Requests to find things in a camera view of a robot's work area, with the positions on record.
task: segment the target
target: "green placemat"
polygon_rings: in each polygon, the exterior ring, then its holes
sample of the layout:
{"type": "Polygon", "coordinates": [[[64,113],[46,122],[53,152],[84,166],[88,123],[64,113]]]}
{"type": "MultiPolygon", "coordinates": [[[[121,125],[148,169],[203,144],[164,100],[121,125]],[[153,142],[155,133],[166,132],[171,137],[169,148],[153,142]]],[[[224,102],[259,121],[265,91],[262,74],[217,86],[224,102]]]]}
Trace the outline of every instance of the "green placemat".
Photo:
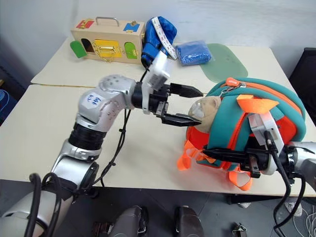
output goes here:
{"type": "Polygon", "coordinates": [[[220,82],[229,77],[247,77],[248,71],[234,53],[225,45],[209,43],[212,59],[201,64],[204,74],[213,82],[220,82]]]}

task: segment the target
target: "yellow door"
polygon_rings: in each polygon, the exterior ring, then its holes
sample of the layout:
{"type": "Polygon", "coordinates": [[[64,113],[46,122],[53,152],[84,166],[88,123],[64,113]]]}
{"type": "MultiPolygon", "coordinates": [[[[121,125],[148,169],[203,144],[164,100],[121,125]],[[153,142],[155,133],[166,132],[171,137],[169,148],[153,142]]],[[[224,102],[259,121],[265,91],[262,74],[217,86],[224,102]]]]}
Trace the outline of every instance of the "yellow door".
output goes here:
{"type": "Polygon", "coordinates": [[[119,42],[114,40],[96,39],[93,43],[94,51],[101,58],[121,58],[119,42]]]}

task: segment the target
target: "blue glove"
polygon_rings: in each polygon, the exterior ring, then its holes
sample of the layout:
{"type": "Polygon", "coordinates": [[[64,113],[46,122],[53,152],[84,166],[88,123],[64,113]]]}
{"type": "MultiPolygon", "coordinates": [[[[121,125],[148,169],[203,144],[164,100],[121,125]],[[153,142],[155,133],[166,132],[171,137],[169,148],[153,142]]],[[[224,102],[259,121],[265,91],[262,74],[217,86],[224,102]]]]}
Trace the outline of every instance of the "blue glove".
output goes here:
{"type": "MultiPolygon", "coordinates": [[[[158,20],[161,24],[161,27],[169,40],[172,44],[175,36],[177,35],[177,29],[172,25],[168,20],[163,18],[162,16],[158,17],[158,20]]],[[[145,33],[145,46],[142,52],[142,64],[145,68],[148,68],[154,58],[159,53],[159,50],[163,51],[166,55],[168,55],[166,49],[162,46],[160,39],[156,33],[156,30],[153,26],[152,20],[150,19],[146,23],[146,33],[145,33]]]]}

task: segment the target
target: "white label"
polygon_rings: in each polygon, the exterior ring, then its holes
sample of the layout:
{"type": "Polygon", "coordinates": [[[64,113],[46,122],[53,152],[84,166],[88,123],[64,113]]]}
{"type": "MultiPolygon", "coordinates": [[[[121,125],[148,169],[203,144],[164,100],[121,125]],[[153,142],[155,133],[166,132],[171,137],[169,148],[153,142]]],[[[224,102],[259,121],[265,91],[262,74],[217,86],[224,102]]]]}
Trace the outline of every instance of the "white label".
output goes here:
{"type": "Polygon", "coordinates": [[[98,95],[95,92],[87,94],[82,105],[85,106],[87,109],[92,109],[98,107],[98,105],[104,100],[101,95],[98,95]]]}
{"type": "Polygon", "coordinates": [[[154,28],[157,32],[157,35],[162,43],[162,45],[164,46],[164,48],[168,51],[168,53],[170,54],[170,56],[176,60],[178,58],[176,50],[174,49],[174,47],[172,47],[172,45],[170,44],[169,40],[167,39],[167,36],[165,35],[165,33],[163,32],[163,29],[160,25],[160,22],[158,20],[158,17],[154,17],[152,19],[152,23],[154,25],[154,28]]]}

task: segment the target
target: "cable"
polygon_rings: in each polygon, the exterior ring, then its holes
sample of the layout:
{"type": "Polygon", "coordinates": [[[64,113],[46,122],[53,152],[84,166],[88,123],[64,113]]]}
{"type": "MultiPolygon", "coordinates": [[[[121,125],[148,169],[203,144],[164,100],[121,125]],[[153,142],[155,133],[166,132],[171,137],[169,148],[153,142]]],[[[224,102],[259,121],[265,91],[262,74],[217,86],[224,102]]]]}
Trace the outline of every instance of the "cable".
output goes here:
{"type": "Polygon", "coordinates": [[[298,230],[298,228],[296,227],[296,224],[295,224],[295,216],[293,216],[293,225],[294,225],[294,228],[296,229],[297,233],[300,234],[301,237],[305,237],[304,235],[302,235],[302,233],[298,230]]]}
{"type": "Polygon", "coordinates": [[[61,207],[61,184],[60,184],[60,180],[55,173],[48,173],[43,178],[43,182],[42,182],[43,186],[46,185],[48,178],[51,178],[53,181],[55,194],[56,194],[56,201],[55,201],[54,211],[53,211],[53,215],[51,217],[49,226],[48,226],[47,230],[45,231],[45,235],[44,235],[45,237],[51,237],[53,235],[56,224],[57,224],[57,220],[59,217],[60,207],[61,207]]]}
{"type": "Polygon", "coordinates": [[[36,220],[38,217],[39,206],[40,206],[40,192],[41,192],[40,176],[36,173],[33,173],[30,175],[29,178],[30,178],[31,183],[34,184],[34,190],[33,190],[33,200],[32,200],[31,211],[30,211],[29,220],[26,226],[26,230],[24,232],[24,237],[33,236],[36,220]]]}
{"type": "Polygon", "coordinates": [[[314,212],[314,206],[313,206],[313,213],[312,214],[309,215],[307,213],[307,211],[305,211],[305,213],[307,214],[305,224],[306,224],[306,228],[308,230],[308,234],[309,234],[310,237],[314,237],[315,236],[314,235],[314,231],[316,230],[316,228],[313,230],[313,228],[314,228],[313,221],[316,219],[316,217],[312,220],[312,222],[309,219],[310,217],[316,215],[316,212],[314,212]]]}
{"type": "Polygon", "coordinates": [[[10,100],[10,95],[9,95],[9,93],[8,93],[7,91],[5,91],[5,90],[0,89],[0,91],[2,91],[3,93],[6,93],[7,96],[8,96],[8,99],[7,99],[6,103],[5,103],[5,105],[0,109],[0,113],[1,113],[2,110],[8,105],[9,100],[10,100]]]}
{"type": "MultiPolygon", "coordinates": [[[[145,72],[143,73],[142,77],[140,78],[140,82],[143,81],[146,73],[149,71],[149,69],[147,68],[145,70],[145,72]]],[[[117,146],[117,149],[114,153],[114,156],[113,158],[110,160],[110,162],[108,163],[107,166],[105,166],[105,168],[102,170],[101,172],[101,175],[99,178],[97,178],[91,185],[89,185],[85,190],[87,189],[90,189],[93,185],[95,185],[96,183],[98,183],[99,181],[101,181],[101,185],[102,187],[105,187],[104,185],[104,182],[103,182],[103,177],[109,172],[109,170],[111,169],[112,166],[115,166],[116,163],[115,163],[115,159],[117,158],[119,152],[121,151],[123,145],[124,145],[124,142],[125,142],[125,133],[126,133],[126,125],[127,125],[127,122],[128,122],[128,119],[129,119],[129,116],[130,116],[130,113],[131,113],[132,110],[128,110],[127,112],[127,109],[124,109],[124,125],[123,125],[123,128],[120,129],[120,137],[119,137],[119,141],[118,141],[118,146],[117,146]]]]}
{"type": "Polygon", "coordinates": [[[143,73],[143,75],[142,75],[142,77],[140,78],[140,82],[142,82],[143,81],[143,79],[144,79],[144,77],[145,77],[145,75],[146,75],[146,73],[149,71],[149,69],[148,68],[146,68],[146,70],[145,70],[145,72],[143,73]]]}
{"type": "Polygon", "coordinates": [[[290,185],[290,181],[287,178],[285,170],[284,170],[284,168],[283,168],[283,166],[281,164],[281,161],[277,157],[277,147],[276,147],[276,145],[274,143],[274,139],[273,139],[271,133],[269,131],[265,131],[264,132],[264,136],[266,138],[266,144],[267,144],[267,147],[268,147],[268,151],[272,155],[273,160],[276,163],[277,170],[281,174],[281,177],[282,177],[282,179],[283,179],[283,181],[285,183],[285,188],[286,188],[284,196],[282,197],[281,201],[278,203],[278,205],[276,205],[276,207],[273,210],[273,218],[274,218],[274,221],[275,221],[275,224],[276,224],[273,227],[273,229],[277,233],[278,236],[284,237],[285,234],[283,233],[283,231],[279,227],[277,227],[277,225],[278,225],[278,223],[277,223],[277,212],[280,209],[280,207],[285,203],[285,200],[290,196],[291,185],[290,185]]]}
{"type": "Polygon", "coordinates": [[[301,174],[295,174],[294,177],[295,178],[300,178],[301,181],[302,181],[300,193],[299,193],[299,195],[297,197],[297,200],[295,202],[295,205],[294,205],[291,213],[281,223],[277,224],[275,226],[275,228],[280,228],[281,226],[285,225],[294,216],[294,214],[295,214],[295,212],[296,212],[296,210],[297,210],[298,206],[300,205],[301,200],[303,198],[303,194],[305,192],[305,186],[306,186],[305,178],[301,174]]]}
{"type": "Polygon", "coordinates": [[[316,220],[316,217],[312,220],[312,226],[311,226],[311,231],[313,231],[313,236],[316,236],[315,235],[315,230],[316,230],[316,228],[314,228],[314,221],[316,220]]]}

